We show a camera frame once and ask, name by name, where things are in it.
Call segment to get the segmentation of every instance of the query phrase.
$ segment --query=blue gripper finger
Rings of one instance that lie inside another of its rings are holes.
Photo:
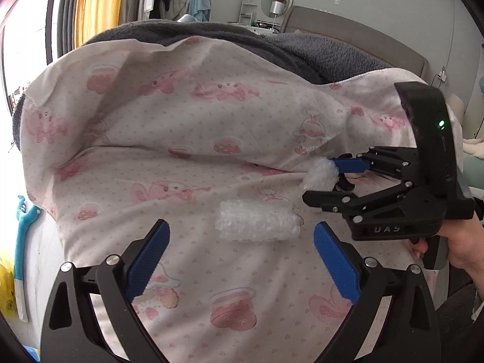
[[[361,295],[359,274],[328,224],[319,223],[314,228],[314,246],[341,297],[356,304]]]
[[[169,243],[170,227],[163,221],[145,242],[126,273],[124,295],[130,303],[143,294]]]
[[[363,173],[370,169],[370,164],[361,158],[333,158],[339,173]]]

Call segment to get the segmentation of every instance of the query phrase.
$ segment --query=yellow bag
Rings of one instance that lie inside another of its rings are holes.
[[[16,313],[14,266],[11,257],[0,249],[0,311],[3,316],[11,318]]]

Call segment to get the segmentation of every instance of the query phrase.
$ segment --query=blue plush toy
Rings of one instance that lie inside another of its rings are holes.
[[[28,322],[27,307],[25,305],[24,294],[24,246],[25,236],[28,228],[37,219],[40,209],[33,205],[26,212],[25,197],[19,195],[20,202],[17,207],[17,241],[15,244],[15,261],[14,261],[14,283],[15,283],[15,300],[17,302],[18,316],[21,321]]]

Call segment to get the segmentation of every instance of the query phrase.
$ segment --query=wall outlet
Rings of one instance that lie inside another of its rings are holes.
[[[447,80],[447,75],[445,74],[445,70],[442,70],[440,71],[438,74],[437,74],[437,77],[445,83],[445,81]]]

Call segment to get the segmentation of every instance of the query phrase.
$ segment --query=gray fleece blanket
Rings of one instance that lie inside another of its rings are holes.
[[[135,39],[168,46],[194,35],[233,42],[313,84],[339,82],[365,72],[390,67],[387,63],[330,37],[295,33],[262,37],[238,26],[218,23],[177,23],[160,19],[134,21],[104,31],[86,44]],[[23,97],[13,116],[14,141],[19,149],[22,108]]]

